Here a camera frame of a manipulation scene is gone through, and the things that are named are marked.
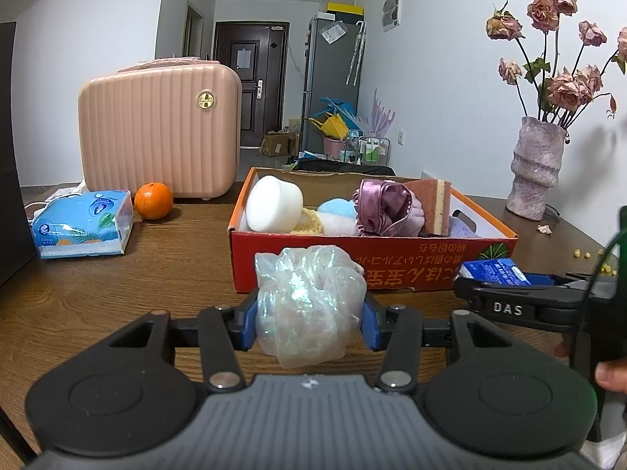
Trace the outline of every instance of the wooden table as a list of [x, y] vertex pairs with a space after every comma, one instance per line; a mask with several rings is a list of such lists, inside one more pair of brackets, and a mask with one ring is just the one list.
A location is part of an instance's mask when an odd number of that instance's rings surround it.
[[[120, 326], [159, 307], [173, 317], [195, 316], [206, 306], [235, 305], [243, 295], [233, 290], [227, 225], [241, 185], [211, 202], [177, 203], [164, 221], [134, 225], [126, 255], [31, 261], [0, 287], [0, 405], [30, 443], [24, 397], [43, 373], [95, 343]], [[520, 236], [513, 258], [526, 271], [563, 274], [590, 272], [600, 246], [565, 221], [547, 221], [553, 235], [537, 231], [537, 223], [507, 212], [505, 202], [477, 198]], [[592, 259], [573, 258], [573, 250], [590, 251]], [[428, 317], [447, 318], [462, 306], [450, 291], [378, 293], [383, 304], [406, 304]], [[545, 351], [559, 342], [556, 334], [511, 328]], [[177, 366], [201, 379], [198, 350], [177, 352]], [[274, 357], [250, 351], [239, 354], [250, 379], [255, 373], [284, 373]], [[293, 372], [363, 373], [372, 375], [381, 355], [362, 342], [347, 348], [343, 359]], [[420, 379], [444, 366], [444, 350], [423, 350]], [[17, 457], [0, 442], [0, 468], [21, 468]]]

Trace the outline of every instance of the cardboard box on floor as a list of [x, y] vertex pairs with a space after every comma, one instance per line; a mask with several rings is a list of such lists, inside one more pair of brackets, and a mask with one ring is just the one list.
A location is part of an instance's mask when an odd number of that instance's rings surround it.
[[[477, 239], [448, 237], [325, 237], [252, 232], [245, 217], [246, 200], [256, 182], [266, 175], [298, 185], [306, 207], [317, 208], [333, 198], [351, 199], [362, 179], [353, 173], [312, 174], [252, 168], [237, 199], [228, 228], [233, 282], [239, 293], [256, 286], [255, 254], [279, 254], [284, 248], [335, 245], [348, 252], [365, 270], [369, 289], [412, 288], [416, 291], [451, 289], [464, 261], [511, 255], [518, 236], [463, 194], [452, 190], [451, 215], [457, 210], [477, 224]], [[397, 182], [414, 179], [388, 178]]]
[[261, 153], [267, 157], [278, 157], [279, 155], [298, 156], [298, 147], [298, 134], [266, 134], [261, 144]]

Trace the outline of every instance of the orange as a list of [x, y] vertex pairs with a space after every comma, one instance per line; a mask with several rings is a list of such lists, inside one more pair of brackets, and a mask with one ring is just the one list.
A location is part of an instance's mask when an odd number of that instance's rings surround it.
[[155, 221], [172, 210], [174, 198], [170, 188], [159, 182], [142, 185], [135, 194], [135, 209], [142, 219]]

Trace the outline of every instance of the dark wooden door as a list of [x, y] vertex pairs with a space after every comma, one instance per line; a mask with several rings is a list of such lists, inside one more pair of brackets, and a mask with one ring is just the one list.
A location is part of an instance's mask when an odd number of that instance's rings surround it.
[[214, 58], [241, 80], [241, 145], [261, 146], [283, 120], [287, 23], [217, 23]]

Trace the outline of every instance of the iridescent plastic bag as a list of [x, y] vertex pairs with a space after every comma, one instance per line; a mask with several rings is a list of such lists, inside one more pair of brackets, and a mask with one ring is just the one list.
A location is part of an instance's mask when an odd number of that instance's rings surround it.
[[257, 253], [257, 338], [285, 368], [344, 356], [359, 332], [364, 270], [336, 246]]

